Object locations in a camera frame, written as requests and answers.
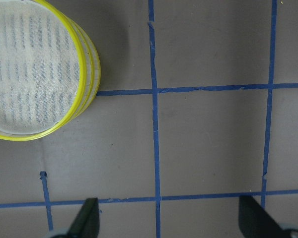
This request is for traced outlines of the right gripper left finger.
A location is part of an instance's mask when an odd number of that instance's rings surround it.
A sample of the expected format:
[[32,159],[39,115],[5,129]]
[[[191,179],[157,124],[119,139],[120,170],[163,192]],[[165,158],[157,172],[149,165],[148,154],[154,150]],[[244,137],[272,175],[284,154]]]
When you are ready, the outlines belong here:
[[97,198],[85,200],[67,231],[68,238],[97,238],[100,231],[99,203]]

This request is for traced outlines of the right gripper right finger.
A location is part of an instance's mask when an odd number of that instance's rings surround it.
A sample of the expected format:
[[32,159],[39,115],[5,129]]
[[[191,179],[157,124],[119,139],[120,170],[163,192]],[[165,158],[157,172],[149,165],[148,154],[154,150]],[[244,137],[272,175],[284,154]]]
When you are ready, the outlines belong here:
[[283,237],[283,229],[252,196],[248,195],[239,197],[238,226],[245,238]]

